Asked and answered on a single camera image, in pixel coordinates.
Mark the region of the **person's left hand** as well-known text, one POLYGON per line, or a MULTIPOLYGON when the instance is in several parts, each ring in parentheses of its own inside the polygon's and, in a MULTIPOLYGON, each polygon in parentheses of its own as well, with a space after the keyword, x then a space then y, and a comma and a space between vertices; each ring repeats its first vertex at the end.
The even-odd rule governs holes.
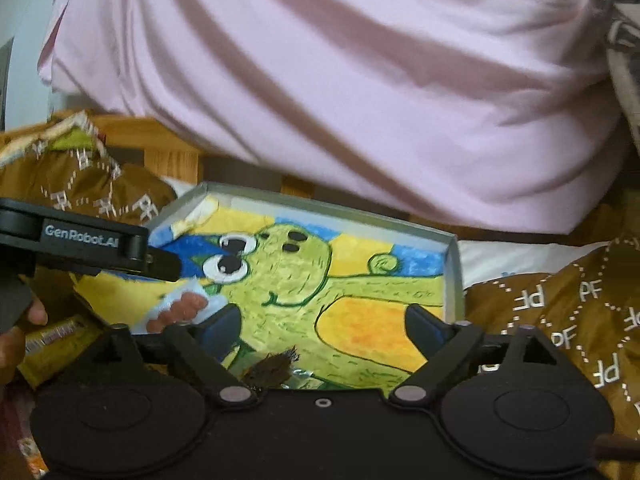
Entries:
POLYGON ((21 317, 21 321, 0 337, 0 384, 9 384, 15 371, 24 359, 25 333, 36 327, 46 326, 48 314, 39 298, 32 297, 29 309, 21 317))

